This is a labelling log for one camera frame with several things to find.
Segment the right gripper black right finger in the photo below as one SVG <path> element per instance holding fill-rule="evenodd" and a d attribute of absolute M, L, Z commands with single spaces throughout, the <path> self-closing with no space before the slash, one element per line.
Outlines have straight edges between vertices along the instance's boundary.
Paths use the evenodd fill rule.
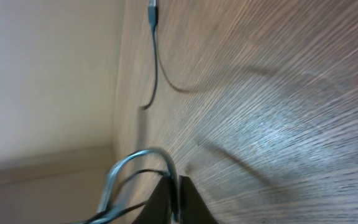
<path fill-rule="evenodd" d="M 188 176 L 180 176 L 180 224 L 218 224 L 194 183 Z"/>

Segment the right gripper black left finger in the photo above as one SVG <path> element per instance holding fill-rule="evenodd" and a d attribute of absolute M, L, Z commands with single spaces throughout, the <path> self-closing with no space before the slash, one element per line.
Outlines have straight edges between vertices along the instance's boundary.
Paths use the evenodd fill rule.
<path fill-rule="evenodd" d="M 169 178 L 162 177 L 132 224 L 168 224 L 171 213 Z"/>

